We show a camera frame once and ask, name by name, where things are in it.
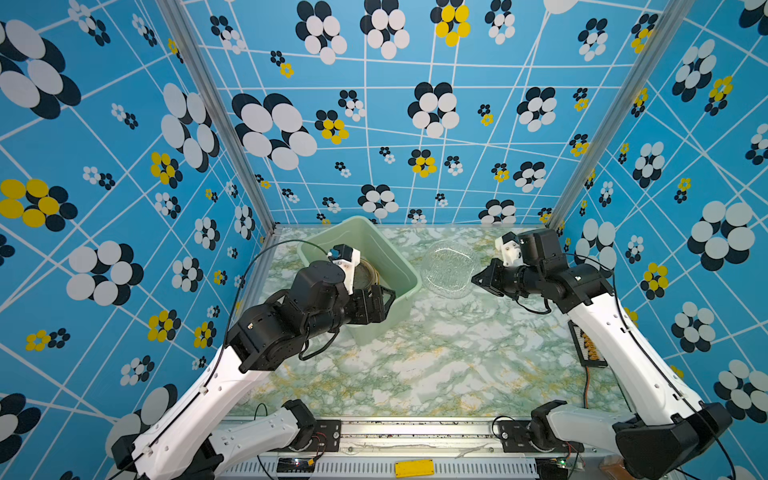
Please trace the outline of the light green plastic bin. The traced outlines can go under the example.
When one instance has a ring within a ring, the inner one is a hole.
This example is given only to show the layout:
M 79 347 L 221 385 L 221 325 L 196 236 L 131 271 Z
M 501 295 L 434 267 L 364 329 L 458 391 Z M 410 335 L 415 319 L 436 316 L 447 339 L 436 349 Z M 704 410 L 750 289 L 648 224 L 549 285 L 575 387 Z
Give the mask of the light green plastic bin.
M 378 225 L 363 216 L 354 216 L 340 224 L 311 234 L 308 241 L 329 250 L 336 244 L 346 244 L 361 252 L 380 274 L 385 287 L 393 289 L 397 298 L 393 302 L 385 322 L 376 328 L 354 328 L 352 333 L 362 335 L 376 330 L 383 334 L 403 323 L 410 315 L 415 295 L 422 287 L 421 278 L 414 266 L 403 256 Z

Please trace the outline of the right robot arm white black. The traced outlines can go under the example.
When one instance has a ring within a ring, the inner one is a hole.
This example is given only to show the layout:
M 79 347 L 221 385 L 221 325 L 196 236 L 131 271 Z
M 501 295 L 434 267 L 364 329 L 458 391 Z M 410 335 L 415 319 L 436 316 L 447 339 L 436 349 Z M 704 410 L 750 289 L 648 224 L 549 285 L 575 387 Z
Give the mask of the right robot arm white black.
M 631 401 L 620 417 L 553 400 L 531 413 L 529 437 L 549 450 L 578 442 L 620 455 L 636 478 L 660 479 L 718 444 L 732 424 L 725 406 L 706 403 L 671 369 L 623 310 L 612 284 L 589 263 L 572 266 L 549 229 L 509 232 L 474 285 L 518 301 L 539 295 L 595 344 Z

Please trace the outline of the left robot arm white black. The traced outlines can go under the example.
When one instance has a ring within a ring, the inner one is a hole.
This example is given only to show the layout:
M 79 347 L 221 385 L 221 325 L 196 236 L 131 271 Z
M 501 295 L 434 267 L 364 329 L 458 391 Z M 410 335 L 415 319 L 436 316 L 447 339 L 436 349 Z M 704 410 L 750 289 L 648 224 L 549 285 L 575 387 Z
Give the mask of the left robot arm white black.
M 300 400 L 238 427 L 219 424 L 285 360 L 313 358 L 312 338 L 336 337 L 347 324 L 386 320 L 397 294 L 378 283 L 355 288 L 360 259 L 358 250 L 338 244 L 325 259 L 300 269 L 290 288 L 245 310 L 173 407 L 145 432 L 116 439 L 111 450 L 117 472 L 136 479 L 214 479 L 254 456 L 310 441 L 316 419 Z

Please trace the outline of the black battery charger box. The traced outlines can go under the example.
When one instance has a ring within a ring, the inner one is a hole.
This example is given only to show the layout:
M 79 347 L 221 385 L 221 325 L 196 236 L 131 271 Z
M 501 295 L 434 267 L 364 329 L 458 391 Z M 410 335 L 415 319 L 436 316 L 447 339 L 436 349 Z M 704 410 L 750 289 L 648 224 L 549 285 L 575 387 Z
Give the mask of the black battery charger box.
M 572 320 L 568 321 L 568 328 L 580 364 L 586 368 L 606 368 L 607 361 L 585 331 Z

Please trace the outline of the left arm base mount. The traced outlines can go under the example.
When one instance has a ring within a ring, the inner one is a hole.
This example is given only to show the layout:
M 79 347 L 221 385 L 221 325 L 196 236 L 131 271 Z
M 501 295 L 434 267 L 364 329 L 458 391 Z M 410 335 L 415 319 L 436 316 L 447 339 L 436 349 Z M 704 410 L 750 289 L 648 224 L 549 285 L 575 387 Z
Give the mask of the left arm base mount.
M 301 430 L 297 437 L 285 447 L 270 452 L 338 452 L 342 434 L 342 421 L 339 419 L 319 419 L 315 421 L 312 432 Z

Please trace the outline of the aluminium front rail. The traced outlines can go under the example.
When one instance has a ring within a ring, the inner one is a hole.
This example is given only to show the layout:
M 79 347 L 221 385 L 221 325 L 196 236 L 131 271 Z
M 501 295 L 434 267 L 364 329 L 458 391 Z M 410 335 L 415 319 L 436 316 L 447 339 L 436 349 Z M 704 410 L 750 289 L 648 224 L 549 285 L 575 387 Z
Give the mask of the aluminium front rail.
M 338 452 L 267 452 L 226 468 L 224 479 L 394 479 L 394 465 L 433 460 L 435 474 L 410 479 L 628 479 L 623 459 L 583 453 L 505 453 L 492 418 L 340 417 Z

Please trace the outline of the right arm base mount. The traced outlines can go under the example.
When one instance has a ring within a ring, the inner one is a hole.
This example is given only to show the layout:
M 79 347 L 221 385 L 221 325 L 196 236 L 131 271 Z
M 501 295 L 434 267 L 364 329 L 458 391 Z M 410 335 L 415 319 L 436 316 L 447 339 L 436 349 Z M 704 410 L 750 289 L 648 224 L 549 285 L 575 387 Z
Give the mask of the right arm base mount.
M 500 441 L 505 453 L 541 453 L 565 456 L 585 451 L 584 445 L 579 442 L 549 442 L 543 447 L 537 446 L 533 443 L 528 425 L 529 421 L 504 417 L 492 423 L 491 431 Z

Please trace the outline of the yellow tag on rail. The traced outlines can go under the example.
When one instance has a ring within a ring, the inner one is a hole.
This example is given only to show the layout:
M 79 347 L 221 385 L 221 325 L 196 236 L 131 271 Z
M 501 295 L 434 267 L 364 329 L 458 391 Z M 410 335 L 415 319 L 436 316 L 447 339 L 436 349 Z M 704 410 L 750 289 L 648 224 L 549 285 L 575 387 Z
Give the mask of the yellow tag on rail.
M 433 460 L 397 462 L 394 465 L 394 472 L 397 479 L 432 476 L 435 474 L 435 463 Z

